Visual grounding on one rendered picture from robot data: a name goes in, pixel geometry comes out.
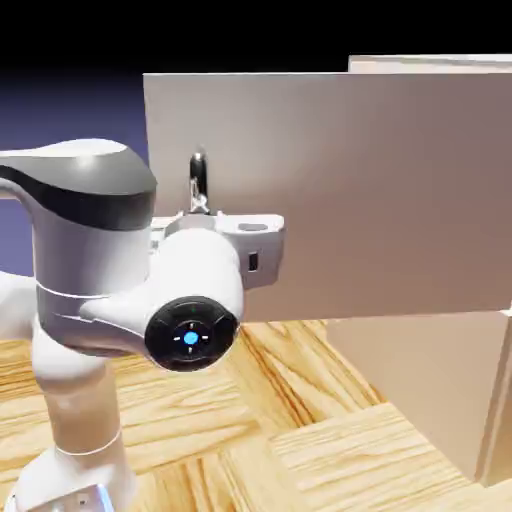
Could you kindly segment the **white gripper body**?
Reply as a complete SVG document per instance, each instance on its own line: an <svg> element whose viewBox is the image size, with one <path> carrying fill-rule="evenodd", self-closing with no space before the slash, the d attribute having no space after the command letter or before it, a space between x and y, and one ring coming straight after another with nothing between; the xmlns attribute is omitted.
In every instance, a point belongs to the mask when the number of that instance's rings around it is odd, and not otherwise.
<svg viewBox="0 0 512 512"><path fill-rule="evenodd" d="M283 257L285 223L280 215L215 215L179 212L172 217L154 217L151 222L151 251L182 229L213 230L229 240L238 253L245 289L273 285Z"/></svg>

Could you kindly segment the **curved metal door handle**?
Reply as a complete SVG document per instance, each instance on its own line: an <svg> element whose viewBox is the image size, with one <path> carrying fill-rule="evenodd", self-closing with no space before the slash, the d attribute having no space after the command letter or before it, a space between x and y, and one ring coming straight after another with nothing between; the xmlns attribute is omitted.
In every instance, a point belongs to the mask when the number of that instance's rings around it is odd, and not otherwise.
<svg viewBox="0 0 512 512"><path fill-rule="evenodd" d="M204 152L196 151L189 161L190 212L210 213L208 205L207 158Z"/></svg>

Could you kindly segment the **beige cabinet door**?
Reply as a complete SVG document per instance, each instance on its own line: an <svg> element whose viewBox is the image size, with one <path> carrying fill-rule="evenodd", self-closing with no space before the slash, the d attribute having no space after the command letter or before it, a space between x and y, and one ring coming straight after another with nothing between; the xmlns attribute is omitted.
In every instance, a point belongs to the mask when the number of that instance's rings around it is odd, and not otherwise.
<svg viewBox="0 0 512 512"><path fill-rule="evenodd" d="M506 318L504 340L482 439L479 482L493 486L512 479L512 309Z"/></svg>
<svg viewBox="0 0 512 512"><path fill-rule="evenodd" d="M148 74L156 210L282 215L278 282L249 321L512 304L512 73Z"/></svg>

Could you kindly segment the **beige cabinet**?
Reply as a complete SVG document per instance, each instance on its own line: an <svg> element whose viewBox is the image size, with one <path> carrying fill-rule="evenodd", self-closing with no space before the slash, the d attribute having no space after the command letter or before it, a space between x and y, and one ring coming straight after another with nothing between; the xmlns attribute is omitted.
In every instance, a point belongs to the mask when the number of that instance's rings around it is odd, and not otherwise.
<svg viewBox="0 0 512 512"><path fill-rule="evenodd" d="M357 56L423 129L383 143L340 205L344 307L329 340L479 482L512 309L512 55Z"/></svg>

